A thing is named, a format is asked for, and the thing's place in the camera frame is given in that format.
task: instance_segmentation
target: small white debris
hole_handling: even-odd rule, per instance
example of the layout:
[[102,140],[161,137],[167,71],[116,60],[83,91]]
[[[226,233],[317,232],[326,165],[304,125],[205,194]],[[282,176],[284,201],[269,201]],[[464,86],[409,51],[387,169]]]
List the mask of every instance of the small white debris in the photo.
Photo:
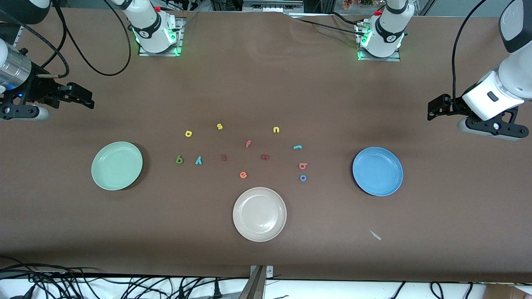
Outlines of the small white debris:
[[377,240],[382,240],[381,237],[379,237],[379,235],[375,234],[373,231],[371,231],[371,229],[369,230],[369,232],[373,235],[373,237],[375,237]]

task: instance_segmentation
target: metal bracket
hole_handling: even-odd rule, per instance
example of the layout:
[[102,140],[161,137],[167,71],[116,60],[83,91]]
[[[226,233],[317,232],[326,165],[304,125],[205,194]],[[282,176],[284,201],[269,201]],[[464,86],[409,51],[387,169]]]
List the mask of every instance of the metal bracket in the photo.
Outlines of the metal bracket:
[[185,24],[187,23],[186,18],[176,18],[174,15],[169,15],[170,20],[169,24],[172,29],[175,29],[175,32],[169,33],[170,38],[175,38],[176,42],[173,43],[168,49],[160,53],[150,53],[137,41],[139,44],[138,55],[139,56],[163,56],[163,57],[175,57],[181,56],[181,48],[183,47],[183,39],[185,37]]
[[[253,270],[255,270],[255,268],[257,268],[257,266],[255,265],[250,267],[250,276],[251,274],[253,274]],[[267,265],[266,266],[266,278],[272,278],[272,277],[273,277],[273,266]]]
[[362,43],[364,43],[369,36],[369,33],[371,30],[376,30],[375,28],[371,28],[371,22],[370,19],[364,19],[361,22],[358,22],[356,25],[354,25],[355,32],[361,32],[364,35],[357,35],[356,36],[356,47],[358,48],[358,58],[359,60],[370,60],[370,61],[401,61],[401,56],[399,55],[399,49],[396,49],[395,52],[388,56],[388,57],[376,57],[371,55],[366,48],[362,47]]
[[242,293],[238,299],[263,299],[264,289],[266,287],[266,275],[267,267],[265,265],[251,266],[252,269],[250,279],[247,281],[246,286],[242,290]]

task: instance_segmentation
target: metal cylinder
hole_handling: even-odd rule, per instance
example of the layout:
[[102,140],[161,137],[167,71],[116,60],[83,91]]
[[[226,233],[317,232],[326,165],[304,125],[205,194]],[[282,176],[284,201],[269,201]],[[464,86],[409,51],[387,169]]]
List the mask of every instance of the metal cylinder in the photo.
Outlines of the metal cylinder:
[[0,65],[0,85],[7,90],[19,87],[30,76],[31,61],[1,39]]

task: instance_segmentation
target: blue plate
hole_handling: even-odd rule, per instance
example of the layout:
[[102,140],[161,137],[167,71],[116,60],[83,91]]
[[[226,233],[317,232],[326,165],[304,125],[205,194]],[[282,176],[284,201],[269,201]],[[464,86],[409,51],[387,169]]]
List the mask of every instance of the blue plate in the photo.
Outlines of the blue plate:
[[353,161],[353,176],[362,190],[374,196],[396,192],[403,182],[399,159],[382,147],[368,147]]

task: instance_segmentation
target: white plate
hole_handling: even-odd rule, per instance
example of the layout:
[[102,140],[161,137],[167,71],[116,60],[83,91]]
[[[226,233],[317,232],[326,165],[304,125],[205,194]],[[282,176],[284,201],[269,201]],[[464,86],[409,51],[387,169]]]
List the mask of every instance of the white plate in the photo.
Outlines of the white plate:
[[94,182],[105,190],[120,190],[133,184],[142,170],[142,154],[129,142],[115,142],[101,149],[93,160]]
[[285,226],[285,202],[272,189],[251,188],[237,199],[233,222],[244,238],[254,242],[269,241]]

